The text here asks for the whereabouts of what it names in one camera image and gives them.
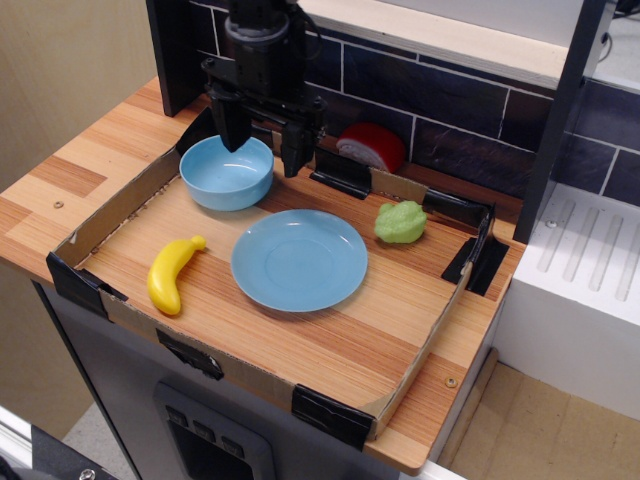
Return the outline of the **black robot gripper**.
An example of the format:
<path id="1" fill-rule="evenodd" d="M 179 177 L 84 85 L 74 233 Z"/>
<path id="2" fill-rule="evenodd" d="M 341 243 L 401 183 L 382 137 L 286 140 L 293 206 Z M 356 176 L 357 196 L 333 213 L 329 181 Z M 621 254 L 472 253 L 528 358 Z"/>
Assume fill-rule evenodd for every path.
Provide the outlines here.
<path id="1" fill-rule="evenodd" d="M 314 155 L 315 140 L 326 129 L 326 102 L 305 83 L 307 63 L 317 52 L 307 49 L 307 19 L 278 19 L 257 28 L 231 20 L 225 33 L 234 58 L 207 59 L 207 93 L 218 134 L 233 153 L 251 136 L 254 119 L 283 127 L 281 159 L 286 178 L 295 177 Z"/>

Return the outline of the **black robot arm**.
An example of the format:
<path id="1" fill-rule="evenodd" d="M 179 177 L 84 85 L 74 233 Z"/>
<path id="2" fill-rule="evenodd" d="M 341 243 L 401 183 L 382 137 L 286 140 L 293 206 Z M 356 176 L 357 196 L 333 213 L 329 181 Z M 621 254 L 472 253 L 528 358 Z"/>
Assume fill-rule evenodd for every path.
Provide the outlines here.
<path id="1" fill-rule="evenodd" d="M 231 1 L 225 21 L 234 58 L 207 59 L 206 92 L 223 145 L 237 151 L 250 138 L 252 124 L 280 128 L 280 156 L 287 178 L 314 157 L 323 138 L 326 102 L 305 82 L 313 20 L 295 1 Z"/>

